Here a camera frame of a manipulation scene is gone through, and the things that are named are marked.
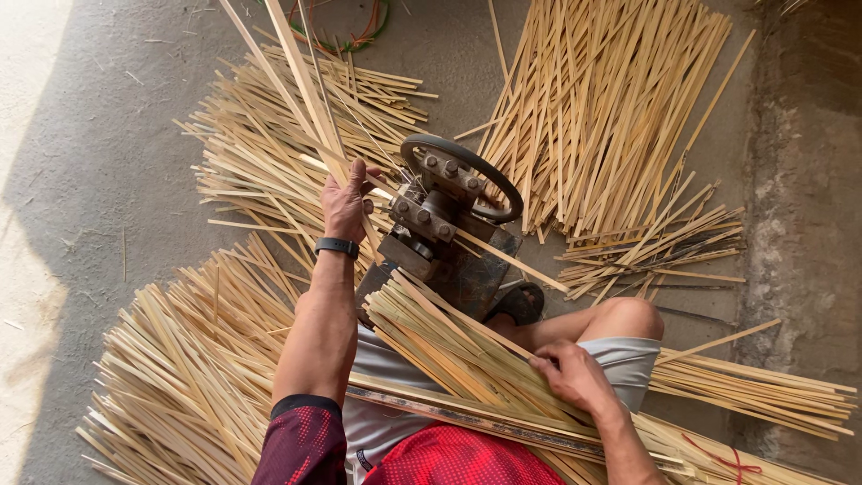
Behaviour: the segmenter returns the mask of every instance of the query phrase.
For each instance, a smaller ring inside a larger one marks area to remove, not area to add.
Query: watch strap
[[[356,242],[337,237],[318,237],[317,244],[315,244],[315,256],[320,254],[321,249],[340,251],[349,255],[354,260],[359,257],[359,245]]]

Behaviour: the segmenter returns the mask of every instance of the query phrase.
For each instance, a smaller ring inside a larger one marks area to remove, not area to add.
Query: hand
[[[384,180],[377,167],[369,168],[368,173],[381,181]],[[354,160],[350,166],[346,187],[338,187],[335,177],[330,174],[321,191],[323,222],[326,224],[323,235],[361,243],[365,239],[362,215],[374,212],[371,200],[362,198],[373,188],[374,185],[365,180],[365,161],[361,158]]]
[[[596,421],[622,409],[602,366],[576,343],[564,340],[548,344],[536,350],[530,365],[545,376],[548,386],[562,400],[588,412]]]

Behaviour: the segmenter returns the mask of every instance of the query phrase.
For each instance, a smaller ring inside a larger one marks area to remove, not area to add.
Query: shorts
[[[649,338],[607,337],[578,345],[596,358],[617,397],[632,413],[637,413],[647,393],[661,342]],[[362,325],[359,326],[353,372],[447,394]],[[434,422],[434,419],[418,414],[349,396],[344,399],[342,414],[347,435],[347,461],[353,466],[353,480],[357,485],[365,480],[365,473],[380,463],[402,439]]]

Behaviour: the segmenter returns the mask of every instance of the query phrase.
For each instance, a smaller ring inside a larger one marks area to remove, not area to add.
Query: handwheel
[[[444,140],[439,136],[426,135],[424,133],[410,135],[401,143],[401,158],[407,162],[408,167],[410,167],[410,170],[413,171],[413,173],[419,173],[421,171],[419,161],[416,159],[413,148],[433,149],[434,151],[452,156],[456,161],[462,164],[462,168],[472,168],[479,172],[479,174],[484,175],[486,179],[499,187],[509,200],[509,207],[506,209],[495,209],[493,207],[483,207],[475,204],[471,209],[473,214],[489,218],[490,220],[500,224],[510,223],[521,216],[521,212],[524,210],[524,201],[521,199],[521,194],[518,193],[518,189],[509,182],[509,179],[507,179],[505,175],[479,155],[474,154],[472,151],[460,146],[458,143]]]

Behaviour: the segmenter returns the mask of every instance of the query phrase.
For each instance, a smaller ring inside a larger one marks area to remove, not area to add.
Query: black sandal
[[[524,294],[529,293],[533,297],[533,304],[530,304],[529,297]],[[498,313],[505,313],[515,320],[515,326],[534,324],[541,320],[541,311],[545,307],[545,294],[541,291],[539,285],[535,283],[524,282],[517,287],[512,288],[505,296],[500,298],[500,301],[490,309],[485,315],[482,323],[487,323]]]

